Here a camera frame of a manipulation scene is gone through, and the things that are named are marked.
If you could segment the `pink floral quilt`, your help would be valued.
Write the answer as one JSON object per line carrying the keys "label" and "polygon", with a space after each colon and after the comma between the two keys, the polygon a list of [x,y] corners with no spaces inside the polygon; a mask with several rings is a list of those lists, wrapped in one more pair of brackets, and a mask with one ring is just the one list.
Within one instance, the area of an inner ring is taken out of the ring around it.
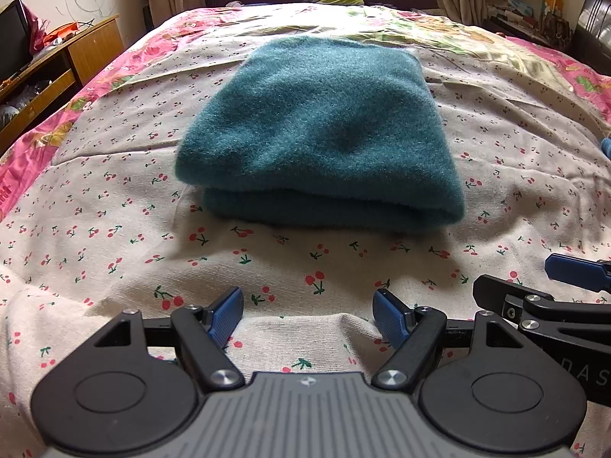
{"label": "pink floral quilt", "polygon": [[168,20],[101,70],[57,113],[22,135],[1,160],[1,218],[14,227],[45,194],[72,197],[78,177],[44,183],[77,161],[99,201],[160,163],[199,107],[250,53],[271,39],[311,34],[405,48],[451,100],[443,119],[460,157],[490,154],[493,179],[541,184],[563,209],[585,202],[610,213],[610,80],[551,48],[386,6],[277,4],[189,10]]}

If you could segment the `blue fuzzy garment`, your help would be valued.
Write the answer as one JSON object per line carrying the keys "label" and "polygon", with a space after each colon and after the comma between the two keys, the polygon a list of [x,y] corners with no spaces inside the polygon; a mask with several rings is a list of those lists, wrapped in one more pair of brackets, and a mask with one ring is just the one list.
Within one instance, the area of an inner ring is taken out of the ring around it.
{"label": "blue fuzzy garment", "polygon": [[604,140],[601,141],[601,150],[609,159],[611,159],[611,139],[610,137],[605,137]]}

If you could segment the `cluttered bedside table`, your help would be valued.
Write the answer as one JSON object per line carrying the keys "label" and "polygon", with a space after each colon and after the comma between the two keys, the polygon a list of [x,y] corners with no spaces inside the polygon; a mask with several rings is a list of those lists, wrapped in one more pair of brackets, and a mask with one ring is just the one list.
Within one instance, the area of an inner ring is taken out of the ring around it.
{"label": "cluttered bedside table", "polygon": [[533,6],[523,0],[492,0],[488,5],[489,20],[508,23],[530,40],[560,51],[569,47],[573,37],[563,10],[564,0],[541,0],[538,16]]}

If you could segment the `teal fuzzy garment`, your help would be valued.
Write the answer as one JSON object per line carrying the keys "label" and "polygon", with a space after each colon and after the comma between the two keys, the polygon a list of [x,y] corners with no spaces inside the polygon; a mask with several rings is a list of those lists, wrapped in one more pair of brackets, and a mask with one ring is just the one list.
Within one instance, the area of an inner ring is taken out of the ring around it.
{"label": "teal fuzzy garment", "polygon": [[257,48],[199,112],[175,171],[227,218],[429,232],[465,198],[419,60],[292,36]]}

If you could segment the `cherry print bed sheet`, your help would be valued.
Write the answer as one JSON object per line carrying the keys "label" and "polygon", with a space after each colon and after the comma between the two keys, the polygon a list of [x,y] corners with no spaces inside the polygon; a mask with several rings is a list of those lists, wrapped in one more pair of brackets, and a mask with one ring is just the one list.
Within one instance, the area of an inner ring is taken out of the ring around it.
{"label": "cherry print bed sheet", "polygon": [[243,371],[370,373],[390,354],[371,318],[386,285],[452,318],[475,308],[491,274],[562,301],[605,305],[548,279],[553,252],[610,255],[609,127],[543,61],[499,40],[441,45],[405,38],[437,100],[466,197],[442,233],[274,229],[221,220],[177,180],[189,121],[260,36],[202,38],[100,98],[1,224],[1,453],[35,457],[36,383],[125,307],[150,318],[246,294],[227,350]]}

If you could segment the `black television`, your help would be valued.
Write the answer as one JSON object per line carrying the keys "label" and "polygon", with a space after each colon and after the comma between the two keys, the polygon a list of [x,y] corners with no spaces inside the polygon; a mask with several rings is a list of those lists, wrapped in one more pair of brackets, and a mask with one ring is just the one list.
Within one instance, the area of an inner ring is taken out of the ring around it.
{"label": "black television", "polygon": [[0,80],[8,80],[31,59],[30,25],[23,2],[13,0],[0,13]]}

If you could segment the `orange toy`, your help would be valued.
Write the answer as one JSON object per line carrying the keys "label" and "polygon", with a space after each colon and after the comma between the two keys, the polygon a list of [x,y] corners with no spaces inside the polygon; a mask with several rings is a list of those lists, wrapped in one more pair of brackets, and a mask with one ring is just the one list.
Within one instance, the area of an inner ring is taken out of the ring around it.
{"label": "orange toy", "polygon": [[74,37],[78,32],[79,24],[77,22],[63,24],[45,34],[44,45],[47,47],[52,44],[61,44],[61,42]]}

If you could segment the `pink plastic bag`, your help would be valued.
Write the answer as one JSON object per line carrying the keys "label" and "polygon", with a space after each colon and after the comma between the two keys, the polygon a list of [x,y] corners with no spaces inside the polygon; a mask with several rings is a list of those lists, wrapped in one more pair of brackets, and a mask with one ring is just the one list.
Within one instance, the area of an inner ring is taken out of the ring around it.
{"label": "pink plastic bag", "polygon": [[25,3],[22,6],[29,26],[29,52],[35,56],[45,47],[48,20],[40,19]]}

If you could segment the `dark wooden chair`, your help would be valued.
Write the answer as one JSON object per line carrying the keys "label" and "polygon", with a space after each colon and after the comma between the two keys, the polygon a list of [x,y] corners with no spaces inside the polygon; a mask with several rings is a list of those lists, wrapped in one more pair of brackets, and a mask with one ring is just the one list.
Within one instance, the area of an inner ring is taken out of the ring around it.
{"label": "dark wooden chair", "polygon": [[611,71],[611,0],[585,0],[569,55],[599,74]]}

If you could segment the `wooden tv cabinet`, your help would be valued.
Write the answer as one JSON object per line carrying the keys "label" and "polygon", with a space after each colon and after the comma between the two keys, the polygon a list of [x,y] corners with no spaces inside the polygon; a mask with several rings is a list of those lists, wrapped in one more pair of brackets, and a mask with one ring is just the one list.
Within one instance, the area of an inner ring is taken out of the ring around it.
{"label": "wooden tv cabinet", "polygon": [[7,85],[1,88],[3,105],[15,100],[27,88],[38,89],[26,105],[1,127],[1,151],[38,125],[80,91],[125,50],[112,16],[77,33],[64,44],[48,48]]}

